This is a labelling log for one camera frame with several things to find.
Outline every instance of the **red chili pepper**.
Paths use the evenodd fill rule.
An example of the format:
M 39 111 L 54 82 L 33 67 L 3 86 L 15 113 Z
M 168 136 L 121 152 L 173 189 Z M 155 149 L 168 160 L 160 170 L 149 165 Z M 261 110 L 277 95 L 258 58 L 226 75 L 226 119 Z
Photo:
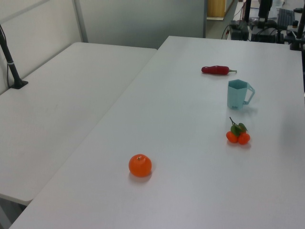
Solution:
M 236 72 L 236 70 L 230 70 L 226 66 L 212 66 L 212 67 L 203 67 L 201 69 L 203 73 L 207 74 L 216 74 L 216 75 L 227 75 L 230 72 Z

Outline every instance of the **orange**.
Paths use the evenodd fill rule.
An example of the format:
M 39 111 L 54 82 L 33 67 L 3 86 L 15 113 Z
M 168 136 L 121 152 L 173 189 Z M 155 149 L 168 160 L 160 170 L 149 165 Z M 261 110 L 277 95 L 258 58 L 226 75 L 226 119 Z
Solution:
M 250 141 L 250 135 L 248 135 L 246 132 L 241 132 L 238 137 L 238 143 L 241 145 L 245 145 Z
M 136 177 L 145 177 L 149 175 L 151 169 L 151 160 L 143 154 L 137 154 L 133 156 L 129 161 L 129 170 Z
M 227 132 L 226 137 L 228 138 L 229 142 L 237 143 L 238 137 L 236 137 L 231 131 Z

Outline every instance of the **floor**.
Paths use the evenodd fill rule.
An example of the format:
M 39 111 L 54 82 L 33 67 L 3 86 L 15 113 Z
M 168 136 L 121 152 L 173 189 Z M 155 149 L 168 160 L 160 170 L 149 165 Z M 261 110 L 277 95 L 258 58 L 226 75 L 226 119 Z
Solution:
M 238 0 L 234 0 L 232 6 L 224 17 L 223 21 L 208 20 L 206 24 L 206 38 L 221 39 L 226 26 L 233 20 Z

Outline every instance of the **toy orange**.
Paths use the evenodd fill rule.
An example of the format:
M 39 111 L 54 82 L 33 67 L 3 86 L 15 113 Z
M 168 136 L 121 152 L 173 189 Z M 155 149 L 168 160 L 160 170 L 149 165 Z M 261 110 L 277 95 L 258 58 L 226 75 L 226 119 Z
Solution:
M 137 154 L 129 161 L 129 170 L 136 177 L 145 177 L 149 175 L 151 169 L 151 160 L 143 154 Z

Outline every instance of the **white wall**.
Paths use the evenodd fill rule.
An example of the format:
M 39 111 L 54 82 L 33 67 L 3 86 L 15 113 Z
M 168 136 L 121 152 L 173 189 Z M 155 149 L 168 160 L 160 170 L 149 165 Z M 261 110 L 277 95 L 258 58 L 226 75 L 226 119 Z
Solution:
M 73 0 L 18 0 L 27 2 L 26 5 L 21 4 L 22 7 L 7 2 L 0 0 L 1 11 L 9 12 L 6 17 L 0 18 L 0 23 L 21 78 L 74 42 L 81 41 Z M 0 50 L 0 94 L 7 89 L 6 69 L 6 59 Z
M 76 0 L 88 42 L 158 49 L 171 36 L 203 37 L 205 0 Z

